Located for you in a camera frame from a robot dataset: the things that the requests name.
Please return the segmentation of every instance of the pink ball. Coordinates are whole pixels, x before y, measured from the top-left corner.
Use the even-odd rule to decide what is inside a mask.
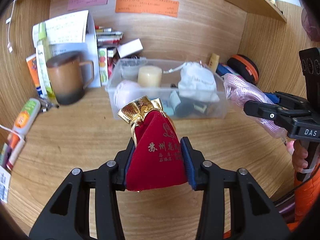
[[[113,99],[116,107],[120,110],[131,101],[140,97],[143,97],[141,86],[137,82],[123,80],[117,85]]]

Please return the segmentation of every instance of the white cloth pouch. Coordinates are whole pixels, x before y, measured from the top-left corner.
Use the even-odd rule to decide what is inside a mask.
[[[178,83],[181,97],[201,102],[217,103],[217,85],[213,73],[198,62],[186,62],[181,65],[181,81]]]

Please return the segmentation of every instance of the clear plastic storage box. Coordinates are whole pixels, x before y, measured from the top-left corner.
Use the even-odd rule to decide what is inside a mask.
[[[183,61],[162,60],[162,59],[120,59],[112,71],[111,78],[105,90],[109,93],[112,113],[115,119],[119,119],[117,106],[118,97],[140,98],[144,95],[149,99],[160,98],[164,111],[172,119],[196,119],[196,118],[224,118],[227,114],[228,103],[223,87],[223,80],[214,73],[217,85],[217,95],[219,102],[199,102],[194,99],[181,97],[179,94],[178,83],[181,79],[180,70],[162,74],[161,87],[157,88],[122,88],[120,93],[116,91],[117,85],[123,80],[137,82],[139,68],[145,65],[153,65],[162,68],[163,71],[176,68],[182,65]],[[199,93],[206,93],[206,90],[199,90]]]

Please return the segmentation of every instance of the orange sticky note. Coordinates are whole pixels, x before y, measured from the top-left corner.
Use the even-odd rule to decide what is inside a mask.
[[[116,0],[116,13],[152,13],[178,17],[179,2],[174,0]]]

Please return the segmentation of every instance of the mug handle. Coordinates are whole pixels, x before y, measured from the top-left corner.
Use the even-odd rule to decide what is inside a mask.
[[[89,84],[94,80],[94,68],[93,68],[93,61],[92,60],[79,62],[79,67],[81,67],[83,65],[87,65],[87,64],[91,65],[91,78],[83,85],[83,89],[86,89],[87,86],[89,86]]]

